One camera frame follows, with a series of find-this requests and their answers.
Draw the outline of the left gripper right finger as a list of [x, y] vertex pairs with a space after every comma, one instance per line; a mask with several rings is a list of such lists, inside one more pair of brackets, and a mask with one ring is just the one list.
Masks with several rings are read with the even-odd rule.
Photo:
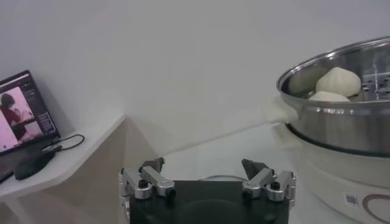
[[283, 170], [279, 174], [265, 163], [242, 159], [241, 164], [248, 180], [243, 182], [242, 196], [245, 201], [260, 198], [262, 193], [268, 200], [290, 203], [296, 200], [296, 175], [292, 171]]

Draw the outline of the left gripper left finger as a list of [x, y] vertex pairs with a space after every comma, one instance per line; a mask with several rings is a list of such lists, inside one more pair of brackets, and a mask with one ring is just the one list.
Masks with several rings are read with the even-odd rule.
[[163, 158], [158, 158], [145, 161], [139, 168], [122, 168], [118, 174], [120, 199], [128, 200], [134, 196], [137, 200], [147, 200], [153, 191], [163, 198], [175, 197], [175, 182], [160, 174], [164, 163]]

